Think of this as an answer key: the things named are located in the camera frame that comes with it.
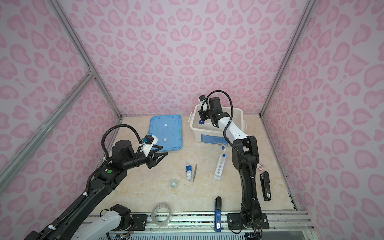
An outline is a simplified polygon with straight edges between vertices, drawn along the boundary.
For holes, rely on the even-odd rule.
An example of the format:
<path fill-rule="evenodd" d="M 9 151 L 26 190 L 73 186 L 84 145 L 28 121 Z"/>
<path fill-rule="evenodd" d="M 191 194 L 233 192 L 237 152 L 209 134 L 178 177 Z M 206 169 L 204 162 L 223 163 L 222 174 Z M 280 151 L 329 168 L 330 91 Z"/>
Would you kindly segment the metal tweezers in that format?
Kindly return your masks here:
<path fill-rule="evenodd" d="M 195 179 L 196 179 L 197 168 L 198 168 L 198 164 L 195 164 L 194 171 L 193 171 L 193 183 L 195 182 Z"/>

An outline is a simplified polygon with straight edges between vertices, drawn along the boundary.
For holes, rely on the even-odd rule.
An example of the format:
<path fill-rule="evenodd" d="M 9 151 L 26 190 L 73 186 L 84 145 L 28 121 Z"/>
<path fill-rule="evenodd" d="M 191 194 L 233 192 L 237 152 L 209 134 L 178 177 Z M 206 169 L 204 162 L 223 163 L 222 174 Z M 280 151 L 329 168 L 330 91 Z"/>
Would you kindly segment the white blue roll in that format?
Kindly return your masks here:
<path fill-rule="evenodd" d="M 192 180 L 192 166 L 191 165 L 186 166 L 186 179 L 188 181 Z"/>

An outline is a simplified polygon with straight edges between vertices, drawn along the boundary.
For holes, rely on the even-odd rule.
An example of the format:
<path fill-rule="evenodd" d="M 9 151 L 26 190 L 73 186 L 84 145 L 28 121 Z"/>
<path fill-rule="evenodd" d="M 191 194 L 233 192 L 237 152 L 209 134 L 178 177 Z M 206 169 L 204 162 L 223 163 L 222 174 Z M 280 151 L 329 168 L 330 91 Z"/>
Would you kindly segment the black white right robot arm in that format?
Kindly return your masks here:
<path fill-rule="evenodd" d="M 230 103 L 230 113 L 224 112 L 219 97 L 214 93 L 224 94 Z M 255 237 L 262 236 L 262 209 L 257 195 L 256 173 L 260 162 L 257 139 L 245 134 L 233 121 L 234 106 L 228 93 L 215 90 L 208 96 L 199 97 L 201 108 L 198 111 L 200 123 L 211 120 L 212 125 L 223 131 L 225 141 L 232 148 L 232 163 L 240 174 L 242 187 L 241 223 L 247 229 L 252 229 Z"/>

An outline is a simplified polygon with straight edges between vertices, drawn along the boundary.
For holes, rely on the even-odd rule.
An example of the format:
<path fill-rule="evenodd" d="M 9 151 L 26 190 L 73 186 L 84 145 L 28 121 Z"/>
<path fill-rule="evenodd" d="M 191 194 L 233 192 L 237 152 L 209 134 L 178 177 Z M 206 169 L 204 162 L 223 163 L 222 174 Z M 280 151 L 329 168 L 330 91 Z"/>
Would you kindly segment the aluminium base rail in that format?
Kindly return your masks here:
<path fill-rule="evenodd" d="M 221 230 L 215 231 L 214 212 L 174 212 L 132 215 L 133 226 L 117 228 L 118 215 L 91 214 L 72 237 L 74 240 L 254 240 L 251 228 L 241 226 L 240 215 L 222 212 Z M 265 211 L 258 233 L 263 240 L 317 240 L 305 211 Z"/>

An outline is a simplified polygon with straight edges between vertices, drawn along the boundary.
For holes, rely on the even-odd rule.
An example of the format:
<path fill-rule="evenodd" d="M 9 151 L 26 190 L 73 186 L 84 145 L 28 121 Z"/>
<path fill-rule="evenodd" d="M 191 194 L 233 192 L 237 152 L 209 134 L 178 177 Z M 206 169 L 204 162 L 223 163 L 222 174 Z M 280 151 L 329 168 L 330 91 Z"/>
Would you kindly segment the blue black stapler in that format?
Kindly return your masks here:
<path fill-rule="evenodd" d="M 215 232 L 221 232 L 222 231 L 222 198 L 221 197 L 216 197 L 215 199 L 214 218 L 215 218 L 214 230 Z"/>

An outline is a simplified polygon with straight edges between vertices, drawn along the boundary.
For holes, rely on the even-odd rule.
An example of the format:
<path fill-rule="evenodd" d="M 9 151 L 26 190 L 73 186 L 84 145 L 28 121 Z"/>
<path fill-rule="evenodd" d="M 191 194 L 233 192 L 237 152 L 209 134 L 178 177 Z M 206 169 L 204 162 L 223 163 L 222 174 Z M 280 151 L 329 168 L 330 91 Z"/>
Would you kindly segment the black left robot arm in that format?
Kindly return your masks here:
<path fill-rule="evenodd" d="M 129 140 L 116 142 L 112 148 L 112 154 L 106 148 L 105 140 L 115 129 L 128 128 L 136 136 L 139 147 L 135 151 Z M 130 125 L 119 124 L 108 129 L 102 139 L 101 147 L 105 153 L 104 162 L 94 170 L 87 179 L 83 193 L 50 225 L 39 233 L 30 232 L 27 240 L 70 240 L 82 238 L 79 227 L 95 207 L 128 175 L 127 171 L 146 165 L 149 169 L 157 166 L 167 153 L 161 152 L 162 146 L 158 145 L 158 138 L 154 135 L 146 135 L 141 138 L 138 132 Z"/>

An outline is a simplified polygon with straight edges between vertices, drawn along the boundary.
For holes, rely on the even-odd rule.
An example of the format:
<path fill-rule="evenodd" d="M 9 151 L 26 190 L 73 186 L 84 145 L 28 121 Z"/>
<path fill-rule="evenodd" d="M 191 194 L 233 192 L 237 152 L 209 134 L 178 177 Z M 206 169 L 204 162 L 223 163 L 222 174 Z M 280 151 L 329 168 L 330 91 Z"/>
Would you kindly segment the white test tube rack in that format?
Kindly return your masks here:
<path fill-rule="evenodd" d="M 222 154 L 219 156 L 218 163 L 217 163 L 217 166 L 216 166 L 216 170 L 214 172 L 214 179 L 215 180 L 220 181 L 222 179 L 222 175 L 223 175 L 223 170 L 224 170 L 226 159 L 227 159 L 227 155 L 226 155 L 225 159 L 222 158 Z"/>

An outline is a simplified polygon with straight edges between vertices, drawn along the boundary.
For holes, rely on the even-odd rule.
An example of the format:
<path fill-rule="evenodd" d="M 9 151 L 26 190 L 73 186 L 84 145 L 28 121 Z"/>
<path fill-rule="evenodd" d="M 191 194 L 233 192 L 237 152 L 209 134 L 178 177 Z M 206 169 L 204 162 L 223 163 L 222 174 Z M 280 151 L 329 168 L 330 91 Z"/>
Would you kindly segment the clear tape roll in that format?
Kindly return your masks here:
<path fill-rule="evenodd" d="M 170 205 L 166 202 L 158 203 L 151 212 L 151 220 L 157 227 L 169 225 L 173 218 L 173 212 Z"/>

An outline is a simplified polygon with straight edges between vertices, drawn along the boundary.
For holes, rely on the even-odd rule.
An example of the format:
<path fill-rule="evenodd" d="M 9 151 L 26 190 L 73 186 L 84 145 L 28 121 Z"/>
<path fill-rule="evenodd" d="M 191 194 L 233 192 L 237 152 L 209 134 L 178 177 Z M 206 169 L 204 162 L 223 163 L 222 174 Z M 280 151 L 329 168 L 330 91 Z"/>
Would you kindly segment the white plastic storage box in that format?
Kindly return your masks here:
<path fill-rule="evenodd" d="M 229 144 L 223 135 L 223 130 L 226 125 L 223 125 L 222 129 L 216 128 L 213 126 L 211 119 L 205 120 L 203 124 L 200 124 L 201 118 L 198 113 L 200 109 L 201 105 L 196 105 L 194 111 L 190 114 L 188 121 L 194 133 L 195 140 L 204 144 L 228 146 Z M 235 124 L 242 132 L 247 128 L 247 121 L 244 119 L 244 113 L 241 109 L 234 108 L 232 124 Z M 232 128 L 233 127 L 230 126 L 227 131 L 227 137 L 230 140 L 233 140 L 233 137 L 230 136 L 230 130 Z"/>

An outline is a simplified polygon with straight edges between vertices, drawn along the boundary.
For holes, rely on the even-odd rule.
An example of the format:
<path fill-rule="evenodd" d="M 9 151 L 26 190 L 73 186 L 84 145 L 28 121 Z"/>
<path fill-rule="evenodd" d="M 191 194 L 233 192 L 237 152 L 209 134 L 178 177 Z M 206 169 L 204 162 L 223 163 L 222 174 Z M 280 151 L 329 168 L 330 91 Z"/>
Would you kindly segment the blue plastic box lid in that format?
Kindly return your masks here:
<path fill-rule="evenodd" d="M 183 146 L 182 118 L 180 115 L 155 116 L 150 120 L 149 135 L 158 138 L 160 152 L 178 151 Z"/>

